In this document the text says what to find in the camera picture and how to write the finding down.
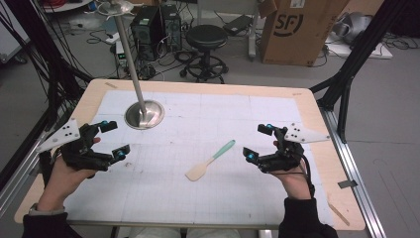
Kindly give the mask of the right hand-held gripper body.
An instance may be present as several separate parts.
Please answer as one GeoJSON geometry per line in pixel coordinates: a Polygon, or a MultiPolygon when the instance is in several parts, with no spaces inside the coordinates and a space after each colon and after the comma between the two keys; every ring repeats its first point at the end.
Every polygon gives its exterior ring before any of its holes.
{"type": "Polygon", "coordinates": [[[288,127],[275,127],[272,135],[277,141],[274,154],[259,156],[258,167],[263,173],[288,171],[300,165],[304,157],[303,144],[328,141],[326,134],[292,123],[288,127]]]}

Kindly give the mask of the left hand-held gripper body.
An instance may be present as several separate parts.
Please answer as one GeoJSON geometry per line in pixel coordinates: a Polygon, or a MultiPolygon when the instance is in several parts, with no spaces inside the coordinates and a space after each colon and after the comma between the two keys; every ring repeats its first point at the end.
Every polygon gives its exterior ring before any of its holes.
{"type": "Polygon", "coordinates": [[[101,132],[99,123],[92,125],[85,123],[78,127],[77,120],[70,118],[37,146],[36,151],[43,153],[53,148],[59,148],[69,167],[78,170],[107,171],[114,163],[113,156],[96,153],[92,150],[93,139],[101,132]]]}

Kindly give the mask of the wooden spatula with teal handle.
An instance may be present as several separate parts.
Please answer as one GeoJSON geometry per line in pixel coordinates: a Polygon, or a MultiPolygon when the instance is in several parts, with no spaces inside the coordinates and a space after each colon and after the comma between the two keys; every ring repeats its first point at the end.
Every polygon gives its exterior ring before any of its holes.
{"type": "Polygon", "coordinates": [[[223,147],[221,147],[210,159],[208,159],[206,162],[197,164],[193,168],[191,168],[189,171],[185,173],[185,176],[190,181],[197,181],[201,179],[207,171],[207,167],[214,162],[216,159],[218,159],[220,156],[225,154],[227,151],[229,151],[234,145],[236,144],[235,140],[229,141],[227,144],[225,144],[223,147]]]}

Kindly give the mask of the person's right hand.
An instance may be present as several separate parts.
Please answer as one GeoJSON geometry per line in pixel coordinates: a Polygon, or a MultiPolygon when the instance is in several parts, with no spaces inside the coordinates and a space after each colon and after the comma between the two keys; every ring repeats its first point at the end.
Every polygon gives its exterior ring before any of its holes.
{"type": "Polygon", "coordinates": [[[311,193],[307,183],[306,166],[303,160],[300,165],[288,171],[271,172],[278,178],[290,199],[310,199],[311,193]]]}

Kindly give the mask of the metal stand with round base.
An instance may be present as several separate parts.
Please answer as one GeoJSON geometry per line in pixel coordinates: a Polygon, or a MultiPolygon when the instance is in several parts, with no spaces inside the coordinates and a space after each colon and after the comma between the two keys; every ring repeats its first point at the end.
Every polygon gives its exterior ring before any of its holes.
{"type": "Polygon", "coordinates": [[[124,27],[122,16],[129,14],[134,5],[127,0],[105,0],[98,7],[98,13],[113,18],[120,36],[126,56],[127,65],[133,81],[137,102],[132,104],[125,112],[125,121],[127,125],[137,130],[147,130],[158,125],[164,117],[163,106],[154,100],[145,100],[139,83],[136,66],[131,54],[128,36],[124,27]]]}

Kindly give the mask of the white gridded mat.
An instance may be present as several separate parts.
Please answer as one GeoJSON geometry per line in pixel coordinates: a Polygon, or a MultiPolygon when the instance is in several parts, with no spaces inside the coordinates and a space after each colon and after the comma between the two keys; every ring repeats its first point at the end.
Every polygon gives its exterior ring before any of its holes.
{"type": "Polygon", "coordinates": [[[291,98],[248,95],[149,92],[162,104],[163,120],[136,130],[124,114],[132,91],[105,94],[93,121],[116,121],[94,151],[110,153],[129,145],[127,158],[82,183],[65,202],[75,223],[276,227],[286,193],[278,179],[248,163],[243,148],[272,154],[273,138],[260,124],[287,127],[301,120],[291,98]],[[236,144],[197,181],[185,173],[210,159],[229,141],[236,144]]]}

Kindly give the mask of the white power supply unit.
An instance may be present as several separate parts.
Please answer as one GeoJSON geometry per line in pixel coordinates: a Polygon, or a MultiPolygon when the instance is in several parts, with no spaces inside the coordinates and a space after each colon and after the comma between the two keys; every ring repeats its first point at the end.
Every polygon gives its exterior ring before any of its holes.
{"type": "Polygon", "coordinates": [[[125,52],[124,52],[124,48],[123,48],[123,45],[120,41],[117,41],[115,43],[115,56],[116,56],[116,60],[117,60],[119,65],[121,65],[121,66],[126,66],[127,65],[127,59],[126,59],[126,55],[125,55],[125,52]]]}

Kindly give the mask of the thin wooden stick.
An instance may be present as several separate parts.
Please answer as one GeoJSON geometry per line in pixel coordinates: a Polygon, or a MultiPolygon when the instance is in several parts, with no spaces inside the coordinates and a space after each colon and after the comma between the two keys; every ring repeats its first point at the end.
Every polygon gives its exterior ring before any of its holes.
{"type": "Polygon", "coordinates": [[[347,225],[350,226],[350,221],[330,202],[328,202],[330,209],[347,225]]]}

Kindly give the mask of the white table leg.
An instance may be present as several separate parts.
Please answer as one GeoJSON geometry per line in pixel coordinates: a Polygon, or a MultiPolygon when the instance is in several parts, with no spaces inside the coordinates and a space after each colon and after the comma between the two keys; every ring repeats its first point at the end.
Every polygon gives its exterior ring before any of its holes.
{"type": "Polygon", "coordinates": [[[257,30],[258,18],[259,18],[259,9],[258,7],[255,7],[251,29],[249,30],[249,34],[248,34],[248,57],[250,61],[253,61],[257,55],[256,30],[257,30]]]}

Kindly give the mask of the large cardboard box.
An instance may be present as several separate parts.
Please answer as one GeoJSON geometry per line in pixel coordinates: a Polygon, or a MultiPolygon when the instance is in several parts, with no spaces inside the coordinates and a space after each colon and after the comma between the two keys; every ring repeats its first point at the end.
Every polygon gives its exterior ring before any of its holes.
{"type": "Polygon", "coordinates": [[[262,0],[262,63],[311,66],[350,0],[262,0]]]}

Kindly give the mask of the black computer tower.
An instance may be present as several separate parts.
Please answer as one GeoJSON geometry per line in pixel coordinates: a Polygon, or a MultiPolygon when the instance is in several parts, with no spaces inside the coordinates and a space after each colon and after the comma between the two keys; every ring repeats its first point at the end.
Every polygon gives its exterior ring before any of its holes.
{"type": "Polygon", "coordinates": [[[159,6],[142,6],[131,23],[139,58],[153,61],[158,58],[158,43],[163,39],[159,6]]]}
{"type": "Polygon", "coordinates": [[[175,5],[160,6],[164,34],[166,35],[166,46],[170,51],[180,51],[181,41],[181,19],[175,5]]]}

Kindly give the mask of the black flat device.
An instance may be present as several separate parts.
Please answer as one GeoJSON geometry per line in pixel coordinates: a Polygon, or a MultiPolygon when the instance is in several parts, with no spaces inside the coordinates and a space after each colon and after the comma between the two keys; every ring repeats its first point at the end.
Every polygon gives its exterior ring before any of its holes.
{"type": "Polygon", "coordinates": [[[247,15],[241,15],[233,21],[225,24],[223,29],[230,35],[236,36],[240,32],[244,31],[252,22],[252,18],[247,15]]]}

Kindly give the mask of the black round stool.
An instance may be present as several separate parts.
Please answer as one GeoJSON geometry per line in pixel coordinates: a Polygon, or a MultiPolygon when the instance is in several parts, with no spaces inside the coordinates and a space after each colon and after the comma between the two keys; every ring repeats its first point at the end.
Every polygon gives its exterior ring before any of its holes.
{"type": "Polygon", "coordinates": [[[224,84],[223,73],[227,73],[229,68],[221,59],[211,56],[210,52],[227,44],[228,35],[225,30],[214,25],[195,26],[186,33],[186,41],[200,56],[189,59],[179,75],[186,77],[190,74],[196,82],[218,78],[224,84]]]}

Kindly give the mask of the silver grey appliance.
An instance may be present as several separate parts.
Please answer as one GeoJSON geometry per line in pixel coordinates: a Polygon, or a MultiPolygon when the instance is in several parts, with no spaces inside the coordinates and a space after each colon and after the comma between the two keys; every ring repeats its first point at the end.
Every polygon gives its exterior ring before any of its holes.
{"type": "Polygon", "coordinates": [[[361,12],[344,13],[334,24],[332,32],[346,44],[351,45],[368,27],[372,16],[361,12]]]}

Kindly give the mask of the black metal frame stand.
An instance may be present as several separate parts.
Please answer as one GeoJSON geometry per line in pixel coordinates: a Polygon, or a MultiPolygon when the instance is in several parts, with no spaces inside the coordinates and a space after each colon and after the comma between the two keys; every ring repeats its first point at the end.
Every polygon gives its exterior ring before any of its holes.
{"type": "Polygon", "coordinates": [[[4,0],[4,2],[37,51],[36,54],[32,51],[8,22],[6,16],[0,12],[0,22],[28,54],[39,78],[48,84],[46,118],[49,129],[58,121],[58,109],[61,105],[74,104],[81,98],[84,89],[77,79],[89,83],[93,77],[64,59],[32,0],[4,0]]]}
{"type": "Polygon", "coordinates": [[[409,2],[410,0],[384,0],[338,72],[310,87],[313,93],[327,89],[317,100],[317,104],[325,111],[333,111],[336,102],[341,99],[336,131],[343,143],[347,142],[346,124],[352,82],[409,2]]]}

